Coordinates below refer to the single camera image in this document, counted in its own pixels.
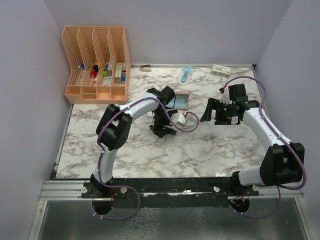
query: gray wall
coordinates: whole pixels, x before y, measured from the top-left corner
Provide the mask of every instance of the gray wall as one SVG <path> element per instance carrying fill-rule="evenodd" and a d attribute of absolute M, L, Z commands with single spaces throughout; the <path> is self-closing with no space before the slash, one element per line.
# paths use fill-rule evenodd
<path fill-rule="evenodd" d="M 61 33 L 42 0 L 0 7 L 0 239 L 27 239 L 69 103 Z"/>
<path fill-rule="evenodd" d="M 275 125 L 305 147 L 303 189 L 320 236 L 320 1 L 294 0 L 259 61 L 256 73 L 267 89 Z"/>
<path fill-rule="evenodd" d="M 126 26 L 131 62 L 257 64 L 292 0 L 44 0 L 57 26 Z"/>

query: orange plastic organizer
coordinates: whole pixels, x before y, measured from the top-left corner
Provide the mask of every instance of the orange plastic organizer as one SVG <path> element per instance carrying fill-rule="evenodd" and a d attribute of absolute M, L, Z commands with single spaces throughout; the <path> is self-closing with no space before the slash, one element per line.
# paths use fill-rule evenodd
<path fill-rule="evenodd" d="M 64 95 L 72 104 L 125 104 L 128 102 L 131 61 L 124 26 L 66 26 L 63 45 L 71 74 Z M 95 83 L 90 76 L 97 62 Z M 103 72 L 112 62 L 109 85 L 103 85 Z M 126 64 L 125 83 L 116 83 L 116 63 Z"/>

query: small container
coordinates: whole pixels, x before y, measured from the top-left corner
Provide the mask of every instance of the small container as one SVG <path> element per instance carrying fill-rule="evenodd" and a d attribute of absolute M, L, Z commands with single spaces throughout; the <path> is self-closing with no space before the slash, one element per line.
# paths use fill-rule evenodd
<path fill-rule="evenodd" d="M 122 63 L 117 63 L 116 64 L 116 69 L 115 69 L 115 82 L 117 84 L 120 84 L 121 83 L 121 78 L 122 78 Z"/>
<path fill-rule="evenodd" d="M 111 62 L 111 61 L 110 61 L 109 64 L 108 64 L 107 71 L 108 71 L 108 75 L 109 75 L 109 76 L 112 76 L 112 62 Z"/>
<path fill-rule="evenodd" d="M 178 83 L 181 85 L 187 85 L 193 74 L 194 68 L 192 66 L 183 66 L 178 76 Z"/>
<path fill-rule="evenodd" d="M 230 77 L 231 68 L 227 67 L 227 66 L 213 64 L 211 73 L 213 75 L 228 78 L 228 77 Z"/>

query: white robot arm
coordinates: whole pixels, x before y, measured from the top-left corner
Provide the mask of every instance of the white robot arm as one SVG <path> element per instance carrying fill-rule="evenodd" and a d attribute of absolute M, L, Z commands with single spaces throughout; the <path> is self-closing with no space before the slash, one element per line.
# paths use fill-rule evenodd
<path fill-rule="evenodd" d="M 240 124 L 244 121 L 255 133 L 262 143 L 266 154 L 260 167 L 237 171 L 232 174 L 231 182 L 234 188 L 243 188 L 251 185 L 278 186 L 282 184 L 299 182 L 303 171 L 296 158 L 289 151 L 288 146 L 272 131 L 275 130 L 304 162 L 305 149 L 301 143 L 293 143 L 285 137 L 275 125 L 266 117 L 262 109 L 261 116 L 259 103 L 248 100 L 244 84 L 229 86 L 229 99 L 232 104 L 220 102 L 209 98 L 201 122 L 211 120 L 212 110 L 215 110 L 215 125 Z"/>
<path fill-rule="evenodd" d="M 155 96 L 152 93 L 147 92 L 144 96 L 142 96 L 141 98 L 130 102 L 128 104 L 125 105 L 121 105 L 119 106 L 119 110 L 125 109 L 128 106 L 139 102 L 141 99 L 146 99 L 146 98 L 156 98 L 157 96 Z M 139 117 L 141 117 L 142 115 L 151 112 L 151 111 L 155 111 L 159 106 L 159 103 L 153 100 L 145 100 L 145 101 L 141 101 L 139 103 L 137 103 L 136 105 L 134 105 L 133 107 L 130 107 L 128 110 L 124 111 L 124 114 L 130 115 L 132 118 L 132 122 L 135 121 L 136 119 L 138 119 Z M 106 145 L 104 145 L 103 143 L 101 143 L 104 148 L 105 151 L 102 154 L 102 160 L 101 160 L 101 166 L 100 166 L 100 170 L 101 170 L 101 178 L 103 180 L 104 183 L 108 182 L 112 177 L 113 177 L 113 167 L 114 167 L 114 162 L 116 159 L 116 154 L 118 152 L 118 148 L 114 148 L 112 150 L 109 150 L 108 147 Z M 95 168 L 95 171 L 93 172 L 93 176 L 98 180 L 99 176 L 98 176 L 98 165 Z"/>
<path fill-rule="evenodd" d="M 166 134 L 175 135 L 176 131 L 167 127 L 171 124 L 166 114 L 171 117 L 172 114 L 177 111 L 170 110 L 165 113 L 165 110 L 163 110 L 159 104 L 159 102 L 161 102 L 163 105 L 167 105 L 174 97 L 175 93 L 173 89 L 167 86 L 162 91 L 151 88 L 144 96 L 128 104 L 121 106 L 109 105 L 96 129 L 96 133 L 100 137 L 98 144 L 101 145 L 104 150 L 101 151 L 101 159 L 99 159 L 96 169 L 92 174 L 93 178 L 100 182 L 101 177 L 104 183 L 112 179 L 116 154 L 119 148 L 127 141 L 131 123 L 142 115 L 153 112 L 154 125 L 151 125 L 150 129 L 158 137 L 162 138 Z M 116 119 L 112 120 L 119 112 L 122 113 Z"/>

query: marble tabletop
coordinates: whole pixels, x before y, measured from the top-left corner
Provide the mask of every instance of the marble tabletop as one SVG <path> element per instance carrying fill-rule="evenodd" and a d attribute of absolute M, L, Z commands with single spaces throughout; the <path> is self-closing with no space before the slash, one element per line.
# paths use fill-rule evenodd
<path fill-rule="evenodd" d="M 152 68 L 151 72 L 131 69 L 129 101 L 137 99 L 150 88 L 190 92 L 189 110 L 199 118 L 203 115 L 208 98 L 220 98 L 219 88 L 227 81 L 211 74 L 211 68 L 194 69 L 188 85 L 177 83 L 180 68 Z M 232 67 L 230 78 L 253 77 L 251 66 Z M 249 79 L 244 83 L 249 100 L 261 97 L 257 84 Z M 106 105 L 75 104 L 70 117 L 57 179 L 89 178 L 100 154 L 96 128 Z M 187 117 L 187 128 L 192 128 L 195 118 Z M 178 131 L 176 135 L 158 138 L 149 129 L 153 124 L 152 113 L 140 117 L 131 125 L 126 144 L 119 149 L 114 167 L 115 178 L 182 178 L 224 177 L 234 171 L 258 167 L 265 150 L 243 122 L 240 125 L 214 125 L 214 120 L 201 122 L 191 133 Z"/>

